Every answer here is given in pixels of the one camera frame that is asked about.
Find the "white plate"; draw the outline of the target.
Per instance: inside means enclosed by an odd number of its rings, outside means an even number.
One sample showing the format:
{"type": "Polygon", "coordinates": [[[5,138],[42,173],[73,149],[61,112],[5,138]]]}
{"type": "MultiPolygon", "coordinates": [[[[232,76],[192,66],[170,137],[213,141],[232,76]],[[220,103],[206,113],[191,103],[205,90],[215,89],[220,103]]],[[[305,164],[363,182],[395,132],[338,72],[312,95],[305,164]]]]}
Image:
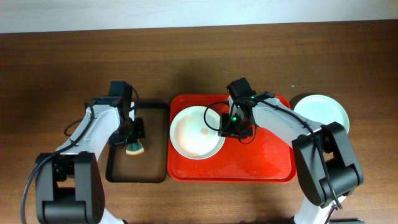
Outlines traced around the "white plate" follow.
{"type": "Polygon", "coordinates": [[[225,138],[218,135],[220,115],[204,106],[191,106],[179,112],[170,125],[170,140],[175,150],[188,159],[214,156],[225,138]]]}

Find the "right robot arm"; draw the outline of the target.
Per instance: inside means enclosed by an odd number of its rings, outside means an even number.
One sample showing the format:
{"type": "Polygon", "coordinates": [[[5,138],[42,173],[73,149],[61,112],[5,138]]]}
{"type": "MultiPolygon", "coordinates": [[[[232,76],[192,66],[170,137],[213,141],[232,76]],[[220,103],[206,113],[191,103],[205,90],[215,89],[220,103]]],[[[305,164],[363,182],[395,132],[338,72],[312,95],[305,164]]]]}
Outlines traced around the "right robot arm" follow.
{"type": "Polygon", "coordinates": [[[229,93],[228,122],[219,134],[241,138],[247,128],[270,131],[292,148],[304,199],[293,223],[331,223],[342,201],[364,182],[345,128],[304,118],[269,92],[229,93]]]}

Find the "light green plate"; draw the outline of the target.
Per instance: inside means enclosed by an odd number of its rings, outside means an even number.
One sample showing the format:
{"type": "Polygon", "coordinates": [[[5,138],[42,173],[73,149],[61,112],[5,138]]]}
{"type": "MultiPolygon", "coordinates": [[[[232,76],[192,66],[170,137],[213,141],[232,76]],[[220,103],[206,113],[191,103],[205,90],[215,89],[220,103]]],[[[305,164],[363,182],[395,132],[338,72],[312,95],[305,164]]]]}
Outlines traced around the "light green plate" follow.
{"type": "Polygon", "coordinates": [[[349,133],[350,123],[346,110],[329,96],[309,95],[294,106],[294,111],[312,121],[323,124],[340,123],[349,133]]]}

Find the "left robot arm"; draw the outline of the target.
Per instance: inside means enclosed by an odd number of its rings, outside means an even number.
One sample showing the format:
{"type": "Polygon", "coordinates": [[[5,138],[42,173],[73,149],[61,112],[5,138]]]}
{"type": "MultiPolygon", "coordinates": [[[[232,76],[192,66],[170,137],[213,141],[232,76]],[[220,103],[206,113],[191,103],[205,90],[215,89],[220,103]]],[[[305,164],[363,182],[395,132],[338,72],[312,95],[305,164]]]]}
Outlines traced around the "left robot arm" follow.
{"type": "Polygon", "coordinates": [[[40,223],[124,223],[105,207],[98,159],[111,137],[127,143],[135,103],[102,96],[87,103],[74,133],[53,153],[36,159],[35,199],[40,223]]]}

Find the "green and orange sponge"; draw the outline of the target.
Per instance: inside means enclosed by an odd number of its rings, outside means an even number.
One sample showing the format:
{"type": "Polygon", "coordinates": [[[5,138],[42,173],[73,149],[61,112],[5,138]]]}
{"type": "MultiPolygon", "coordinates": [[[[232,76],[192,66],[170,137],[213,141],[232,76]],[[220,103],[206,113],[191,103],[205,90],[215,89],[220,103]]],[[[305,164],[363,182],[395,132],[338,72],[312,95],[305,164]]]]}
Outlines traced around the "green and orange sponge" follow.
{"type": "Polygon", "coordinates": [[[129,144],[125,150],[125,153],[129,156],[136,156],[142,154],[143,152],[144,152],[144,147],[139,140],[129,144]]]}

